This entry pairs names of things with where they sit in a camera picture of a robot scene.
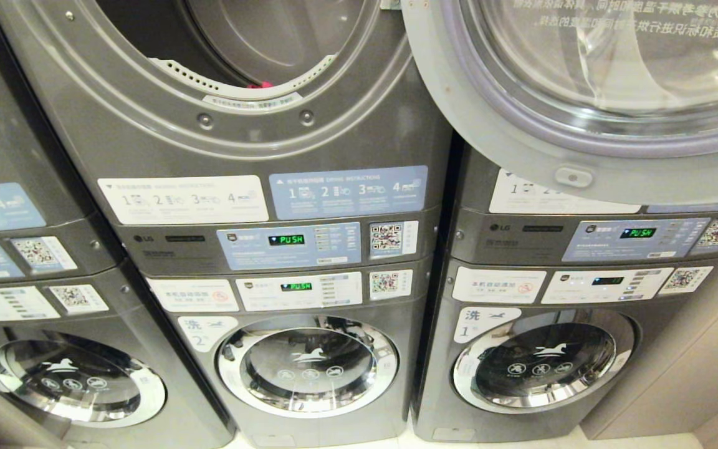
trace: clothes dryer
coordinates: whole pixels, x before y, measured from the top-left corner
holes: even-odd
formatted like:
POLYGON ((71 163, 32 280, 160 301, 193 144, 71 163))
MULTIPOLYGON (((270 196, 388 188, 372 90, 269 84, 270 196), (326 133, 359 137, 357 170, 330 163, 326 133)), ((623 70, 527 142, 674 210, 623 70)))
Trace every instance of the clothes dryer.
POLYGON ((718 202, 718 3, 401 5, 428 91, 491 161, 603 201, 718 202))
POLYGON ((386 3, 0 2, 0 23, 142 272, 294 271, 433 250, 451 129, 386 3), (374 251, 388 224, 407 242, 374 251))

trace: stacked washer dryer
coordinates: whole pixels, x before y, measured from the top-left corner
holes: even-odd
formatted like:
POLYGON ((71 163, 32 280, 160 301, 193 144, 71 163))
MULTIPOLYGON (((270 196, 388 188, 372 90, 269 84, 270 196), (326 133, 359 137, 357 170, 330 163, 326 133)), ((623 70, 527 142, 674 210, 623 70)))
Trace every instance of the stacked washer dryer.
POLYGON ((77 449, 223 446, 141 285, 0 36, 0 393, 77 449))
POLYGON ((566 435, 716 276, 718 205, 570 196, 469 147, 456 202, 413 407, 425 440, 566 435))
POLYGON ((0 2, 83 179, 258 447, 404 429, 451 130, 390 2, 0 2))

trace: round glass door window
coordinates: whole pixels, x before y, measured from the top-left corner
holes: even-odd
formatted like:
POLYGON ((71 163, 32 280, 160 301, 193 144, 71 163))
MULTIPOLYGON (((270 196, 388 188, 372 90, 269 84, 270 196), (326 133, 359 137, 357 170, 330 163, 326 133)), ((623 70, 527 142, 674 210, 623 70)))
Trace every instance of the round glass door window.
POLYGON ((162 409, 166 395, 159 376, 120 350, 32 330, 0 330, 0 387, 88 427, 141 423, 162 409))
POLYGON ((633 348, 627 319, 603 315, 553 313, 487 333, 456 362, 459 394, 509 413, 541 411, 589 394, 611 380, 633 348))
POLYGON ((391 342, 372 327, 330 316, 297 316, 245 327, 220 350, 228 389, 276 415, 317 418, 365 406, 397 370, 391 342))

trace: open dryer door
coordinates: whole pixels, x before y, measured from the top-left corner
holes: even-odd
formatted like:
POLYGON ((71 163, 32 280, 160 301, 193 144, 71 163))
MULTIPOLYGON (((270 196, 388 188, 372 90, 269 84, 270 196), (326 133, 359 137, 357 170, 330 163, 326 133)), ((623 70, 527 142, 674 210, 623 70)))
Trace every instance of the open dryer door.
POLYGON ((718 2, 402 2, 419 71, 496 164, 630 204, 718 202, 718 2))

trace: qr code sticker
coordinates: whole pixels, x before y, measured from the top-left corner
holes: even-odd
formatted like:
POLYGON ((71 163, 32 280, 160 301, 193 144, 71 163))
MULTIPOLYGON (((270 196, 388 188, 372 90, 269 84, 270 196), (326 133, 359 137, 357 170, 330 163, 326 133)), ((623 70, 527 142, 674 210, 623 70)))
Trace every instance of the qr code sticker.
POLYGON ((18 253, 21 253, 32 267, 57 263, 51 249, 40 239, 19 239, 13 243, 18 253))
POLYGON ((374 224, 370 227, 370 244, 373 249, 401 249, 403 225, 374 224))
POLYGON ((706 232, 697 241, 698 246, 718 245, 718 220, 715 220, 707 227, 706 232))
POLYGON ((370 279, 371 293, 397 292, 400 287, 398 273, 373 273, 370 279))

